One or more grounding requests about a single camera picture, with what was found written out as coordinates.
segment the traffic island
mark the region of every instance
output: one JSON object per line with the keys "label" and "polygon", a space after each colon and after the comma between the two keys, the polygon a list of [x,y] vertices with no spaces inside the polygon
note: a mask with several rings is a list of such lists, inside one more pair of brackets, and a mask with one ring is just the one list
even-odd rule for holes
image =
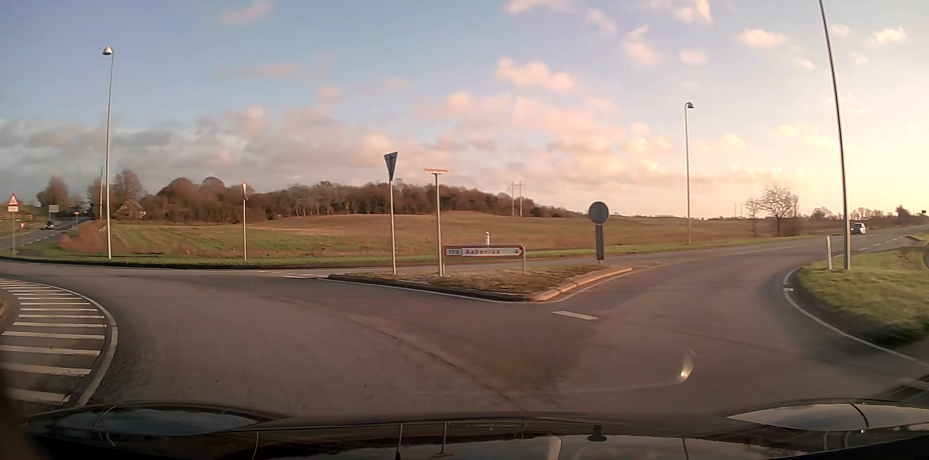
{"label": "traffic island", "polygon": [[885,346],[929,336],[929,268],[926,247],[905,247],[854,256],[846,270],[842,258],[801,267],[799,300],[846,333]]}
{"label": "traffic island", "polygon": [[329,275],[329,279],[448,293],[464,297],[515,302],[539,302],[579,286],[632,271],[631,267],[600,267],[596,264],[518,268],[453,269],[445,276],[422,270],[401,270]]}

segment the direction sign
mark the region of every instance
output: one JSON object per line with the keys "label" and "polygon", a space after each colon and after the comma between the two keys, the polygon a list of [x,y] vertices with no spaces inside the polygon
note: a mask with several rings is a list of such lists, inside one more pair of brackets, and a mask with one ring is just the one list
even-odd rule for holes
{"label": "direction sign", "polygon": [[587,217],[590,217],[590,220],[597,224],[603,224],[610,219],[610,208],[602,202],[597,201],[587,209]]}
{"label": "direction sign", "polygon": [[520,245],[445,246],[445,256],[522,256],[526,249]]}
{"label": "direction sign", "polygon": [[397,166],[397,153],[395,151],[385,153],[384,162],[388,164],[388,180],[394,180],[394,167]]}

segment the sign post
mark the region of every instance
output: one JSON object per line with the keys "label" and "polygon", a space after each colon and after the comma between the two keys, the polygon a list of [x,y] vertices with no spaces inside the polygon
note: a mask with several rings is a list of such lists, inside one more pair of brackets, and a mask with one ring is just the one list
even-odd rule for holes
{"label": "sign post", "polygon": [[390,264],[397,274],[397,238],[394,234],[394,168],[397,167],[397,153],[395,151],[384,154],[384,162],[388,164],[388,181],[390,183]]}
{"label": "sign post", "polygon": [[[9,196],[9,202],[6,203],[6,211],[16,214],[19,211],[19,201],[16,200],[16,193]],[[16,256],[16,215],[9,216],[10,233],[13,236],[13,256]]]}
{"label": "sign post", "polygon": [[441,209],[442,202],[438,197],[438,176],[439,174],[447,174],[449,170],[446,168],[424,168],[424,171],[435,176],[435,234],[438,247],[438,276],[444,277],[445,266],[442,265],[442,220],[438,213]]}
{"label": "sign post", "polygon": [[445,256],[489,256],[489,257],[507,257],[518,256],[522,258],[523,273],[526,272],[526,248],[521,244],[486,244],[483,246],[444,246],[443,254]]}
{"label": "sign post", "polygon": [[248,242],[245,240],[245,201],[248,201],[246,184],[241,183],[241,258],[248,260]]}
{"label": "sign post", "polygon": [[587,209],[587,217],[597,225],[595,234],[597,236],[597,264],[603,265],[603,223],[610,219],[610,208],[604,203],[597,201]]}

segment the brown field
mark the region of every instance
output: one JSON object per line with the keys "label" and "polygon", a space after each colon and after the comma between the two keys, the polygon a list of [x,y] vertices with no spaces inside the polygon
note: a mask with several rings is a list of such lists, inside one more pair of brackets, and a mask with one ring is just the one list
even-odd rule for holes
{"label": "brown field", "polygon": [[[397,216],[399,256],[434,254],[435,217]],[[751,239],[749,220],[694,220],[695,245],[715,240]],[[70,252],[106,251],[100,221],[82,225],[62,237]],[[758,220],[759,236],[773,236],[773,221]],[[813,225],[805,234],[841,229],[836,221]],[[501,217],[472,212],[442,215],[444,244],[522,244],[530,251],[580,250],[594,247],[594,224],[587,218]],[[612,217],[604,226],[607,246],[674,244],[687,240],[687,220],[676,217]],[[292,217],[248,225],[249,257],[383,256],[390,252],[390,217],[376,215]],[[123,254],[173,254],[199,257],[241,255],[241,225],[171,225],[152,222],[113,223],[113,249]]]}

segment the street lamp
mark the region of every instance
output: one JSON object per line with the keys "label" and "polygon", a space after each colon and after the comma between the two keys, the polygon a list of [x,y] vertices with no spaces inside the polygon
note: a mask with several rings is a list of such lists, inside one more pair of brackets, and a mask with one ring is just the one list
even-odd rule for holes
{"label": "street lamp", "polygon": [[113,49],[109,46],[103,49],[104,56],[110,56],[110,96],[107,98],[107,258],[113,257],[112,237],[110,237],[110,107],[113,102]]}
{"label": "street lamp", "polygon": [[690,140],[688,134],[688,109],[693,110],[694,104],[684,105],[684,158],[688,167],[688,246],[690,246]]}
{"label": "street lamp", "polygon": [[826,34],[826,50],[829,52],[829,71],[832,74],[832,97],[835,99],[835,122],[839,128],[839,164],[842,167],[842,218],[845,219],[845,269],[852,268],[851,221],[848,218],[848,192],[845,187],[845,147],[842,143],[842,112],[839,110],[839,87],[835,83],[835,65],[832,62],[832,43],[829,39],[829,24],[826,22],[826,10],[819,0],[819,14],[822,15],[822,29]]}

